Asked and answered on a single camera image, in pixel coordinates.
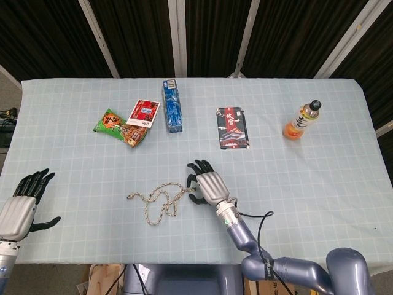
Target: plastic bottle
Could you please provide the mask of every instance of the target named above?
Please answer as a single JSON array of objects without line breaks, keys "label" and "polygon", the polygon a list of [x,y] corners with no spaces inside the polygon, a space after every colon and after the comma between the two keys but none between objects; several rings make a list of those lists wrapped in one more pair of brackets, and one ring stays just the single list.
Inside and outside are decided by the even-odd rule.
[{"label": "plastic bottle", "polygon": [[307,127],[315,123],[318,119],[319,108],[321,107],[321,102],[319,100],[313,100],[311,103],[302,106],[296,116],[296,118],[285,126],[282,134],[290,139],[299,139]]}]

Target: blue packaging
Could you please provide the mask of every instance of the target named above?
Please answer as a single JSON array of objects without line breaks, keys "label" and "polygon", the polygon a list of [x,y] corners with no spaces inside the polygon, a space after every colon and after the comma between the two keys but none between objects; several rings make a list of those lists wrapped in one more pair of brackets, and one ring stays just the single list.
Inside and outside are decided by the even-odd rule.
[{"label": "blue packaging", "polygon": [[166,126],[170,133],[182,132],[182,110],[180,97],[177,91],[176,80],[164,80],[164,110],[166,115]]}]

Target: table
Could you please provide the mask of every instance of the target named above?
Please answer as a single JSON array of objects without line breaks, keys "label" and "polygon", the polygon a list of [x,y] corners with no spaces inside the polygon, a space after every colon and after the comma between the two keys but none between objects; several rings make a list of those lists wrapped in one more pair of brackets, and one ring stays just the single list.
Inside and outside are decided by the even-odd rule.
[{"label": "table", "polygon": [[[2,205],[19,180],[56,172],[36,222],[62,220],[22,241],[18,262],[238,264],[244,257],[209,206],[180,200],[159,226],[144,203],[127,200],[167,181],[185,185],[185,165],[206,159],[240,211],[266,220],[263,246],[274,257],[324,264],[333,248],[364,254],[373,273],[393,269],[393,190],[362,89],[347,79],[177,79],[182,133],[168,133],[163,110],[132,149],[92,132],[107,108],[127,118],[136,100],[162,100],[162,79],[23,81],[18,125],[0,178]],[[300,141],[282,136],[295,111],[321,100],[321,117]],[[216,108],[240,106],[250,148],[222,151]],[[152,206],[152,219],[160,204]],[[246,219],[255,234],[258,219]]]}]

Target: green snack bag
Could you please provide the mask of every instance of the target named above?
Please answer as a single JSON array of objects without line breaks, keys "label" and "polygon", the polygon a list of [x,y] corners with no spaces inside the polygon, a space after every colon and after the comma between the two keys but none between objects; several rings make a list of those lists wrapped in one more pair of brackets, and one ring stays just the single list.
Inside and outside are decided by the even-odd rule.
[{"label": "green snack bag", "polygon": [[127,125],[125,120],[108,109],[93,131],[104,132],[134,147],[140,143],[148,128]]}]

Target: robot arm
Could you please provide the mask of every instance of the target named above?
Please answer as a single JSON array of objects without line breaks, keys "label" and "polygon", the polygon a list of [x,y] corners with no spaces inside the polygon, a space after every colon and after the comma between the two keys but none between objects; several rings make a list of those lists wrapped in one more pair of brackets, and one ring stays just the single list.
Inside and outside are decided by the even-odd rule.
[{"label": "robot arm", "polygon": [[355,250],[339,248],[328,254],[327,266],[330,276],[319,264],[312,261],[288,257],[273,259],[258,245],[254,235],[231,202],[229,191],[219,174],[205,160],[196,160],[195,163],[198,166],[194,163],[187,165],[196,173],[187,178],[187,187],[190,187],[191,181],[196,181],[204,198],[198,199],[190,194],[190,199],[197,205],[208,204],[215,207],[217,216],[227,228],[237,249],[250,254],[241,262],[241,269],[246,278],[257,281],[274,280],[274,277],[280,277],[288,283],[329,295],[375,294],[365,259]]},{"label": "robot arm", "polygon": [[46,175],[48,172],[49,169],[45,169],[23,178],[14,196],[6,200],[0,213],[0,294],[4,292],[18,256],[17,243],[29,232],[49,229],[61,219],[57,216],[47,223],[33,223],[45,188],[55,176],[54,173]]}]

